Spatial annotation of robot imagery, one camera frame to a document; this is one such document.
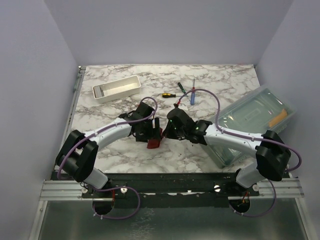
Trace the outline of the red card holder wallet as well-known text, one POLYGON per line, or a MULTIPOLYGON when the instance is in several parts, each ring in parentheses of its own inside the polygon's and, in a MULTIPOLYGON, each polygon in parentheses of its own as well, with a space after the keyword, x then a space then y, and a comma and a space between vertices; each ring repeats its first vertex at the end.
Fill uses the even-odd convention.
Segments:
POLYGON ((152 139, 149 139, 147 142, 147 148, 148 149, 157 149, 160 147, 161 141, 163 139, 163 129, 160 127, 156 134, 153 136, 152 139))

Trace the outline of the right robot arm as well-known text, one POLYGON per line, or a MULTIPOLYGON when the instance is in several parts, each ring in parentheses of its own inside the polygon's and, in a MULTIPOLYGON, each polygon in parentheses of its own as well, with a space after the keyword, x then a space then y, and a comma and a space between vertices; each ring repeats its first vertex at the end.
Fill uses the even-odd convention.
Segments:
POLYGON ((222 145, 255 158, 255 162, 240 169, 230 183, 230 191, 234 195, 243 195, 253 184, 264 179, 282 180, 291 152, 276 132, 248 133, 224 129, 211 121, 194 121, 178 107, 166 117, 168 123, 164 136, 168 139, 188 140, 204 146, 222 145))

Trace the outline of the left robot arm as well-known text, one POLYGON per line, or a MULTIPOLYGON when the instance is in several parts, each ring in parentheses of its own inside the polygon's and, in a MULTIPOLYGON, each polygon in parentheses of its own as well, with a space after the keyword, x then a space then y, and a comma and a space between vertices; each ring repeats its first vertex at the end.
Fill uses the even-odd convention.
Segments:
POLYGON ((107 197, 111 185, 108 183, 107 175, 95 168, 97 153, 152 121, 157 110, 157 103, 153 108, 141 101, 136 110, 119 115, 113 122, 103 127, 87 133, 78 130, 70 132, 55 160, 55 164, 59 166, 57 179, 63 179, 62 171, 64 171, 76 182, 92 186, 99 197, 107 197))

